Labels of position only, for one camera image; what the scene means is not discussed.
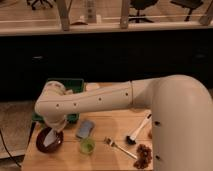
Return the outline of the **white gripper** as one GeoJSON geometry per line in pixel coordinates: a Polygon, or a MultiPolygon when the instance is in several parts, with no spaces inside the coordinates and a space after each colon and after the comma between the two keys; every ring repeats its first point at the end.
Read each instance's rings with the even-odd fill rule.
{"type": "Polygon", "coordinates": [[[67,120],[65,118],[59,120],[44,119],[45,123],[51,127],[56,132],[61,132],[67,125],[67,120]]]}

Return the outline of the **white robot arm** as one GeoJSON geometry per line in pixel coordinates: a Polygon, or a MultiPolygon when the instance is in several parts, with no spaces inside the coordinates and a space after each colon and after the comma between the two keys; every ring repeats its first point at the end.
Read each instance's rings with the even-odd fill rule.
{"type": "Polygon", "coordinates": [[[127,81],[66,95],[45,84],[35,111],[56,131],[72,113],[147,110],[152,114],[154,171],[213,171],[213,98],[186,75],[127,81]]]}

